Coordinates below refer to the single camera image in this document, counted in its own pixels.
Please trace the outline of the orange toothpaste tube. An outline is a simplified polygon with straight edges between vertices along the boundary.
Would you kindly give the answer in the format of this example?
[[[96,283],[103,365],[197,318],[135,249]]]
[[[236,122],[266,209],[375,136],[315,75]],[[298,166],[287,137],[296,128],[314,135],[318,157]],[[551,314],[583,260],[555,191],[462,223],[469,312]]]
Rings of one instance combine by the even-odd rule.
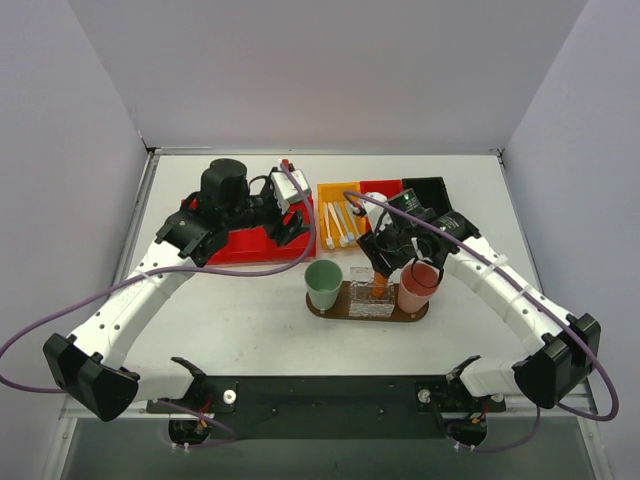
[[[374,273],[372,297],[382,299],[387,295],[388,278],[379,272]]]

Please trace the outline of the pink cup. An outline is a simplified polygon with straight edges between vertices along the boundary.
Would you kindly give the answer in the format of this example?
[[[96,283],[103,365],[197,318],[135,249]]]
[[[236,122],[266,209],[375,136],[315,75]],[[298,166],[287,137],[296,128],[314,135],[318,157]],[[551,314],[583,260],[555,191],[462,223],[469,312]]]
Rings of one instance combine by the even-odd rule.
[[[440,271],[424,262],[410,263],[400,275],[398,307],[413,314],[423,308],[439,288]]]

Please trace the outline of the clear textured glass holder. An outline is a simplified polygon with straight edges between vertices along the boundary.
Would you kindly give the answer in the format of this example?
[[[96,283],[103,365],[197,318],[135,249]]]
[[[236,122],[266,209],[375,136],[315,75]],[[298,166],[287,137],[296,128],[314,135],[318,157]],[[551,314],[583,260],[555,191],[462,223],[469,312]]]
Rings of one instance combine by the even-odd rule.
[[[382,299],[372,297],[374,270],[371,267],[351,267],[349,291],[349,315],[362,319],[388,319],[395,308],[395,291],[388,279],[387,295]]]

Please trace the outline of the green cup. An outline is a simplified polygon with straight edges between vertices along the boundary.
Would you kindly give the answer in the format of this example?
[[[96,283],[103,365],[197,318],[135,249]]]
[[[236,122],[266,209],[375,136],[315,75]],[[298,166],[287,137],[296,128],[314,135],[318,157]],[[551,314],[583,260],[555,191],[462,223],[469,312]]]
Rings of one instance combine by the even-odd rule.
[[[304,281],[311,304],[318,310],[328,310],[339,295],[343,272],[331,260],[316,260],[306,268]]]

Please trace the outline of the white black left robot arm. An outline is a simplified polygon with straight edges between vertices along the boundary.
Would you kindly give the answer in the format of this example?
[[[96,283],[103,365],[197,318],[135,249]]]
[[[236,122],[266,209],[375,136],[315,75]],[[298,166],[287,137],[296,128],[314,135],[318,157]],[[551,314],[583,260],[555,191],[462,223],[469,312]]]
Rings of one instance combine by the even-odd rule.
[[[250,192],[246,166],[211,162],[191,193],[158,230],[137,268],[102,307],[69,335],[52,335],[43,352],[58,386],[102,421],[131,403],[193,396],[204,373],[172,358],[171,367],[127,369],[131,347],[178,288],[201,273],[230,233],[257,227],[285,246],[315,226],[311,189],[288,161],[271,170],[259,194]]]

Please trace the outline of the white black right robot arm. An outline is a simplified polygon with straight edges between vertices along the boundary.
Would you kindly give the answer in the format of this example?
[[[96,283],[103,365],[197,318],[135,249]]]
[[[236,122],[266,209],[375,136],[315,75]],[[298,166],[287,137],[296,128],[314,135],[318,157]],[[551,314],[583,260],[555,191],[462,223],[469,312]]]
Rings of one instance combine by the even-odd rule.
[[[522,359],[473,358],[455,370],[474,397],[522,393],[551,409],[594,369],[601,327],[590,315],[576,317],[519,276],[456,211],[437,215],[413,190],[385,199],[358,195],[355,206],[371,226],[358,244],[384,277],[419,259],[457,278],[512,330]]]

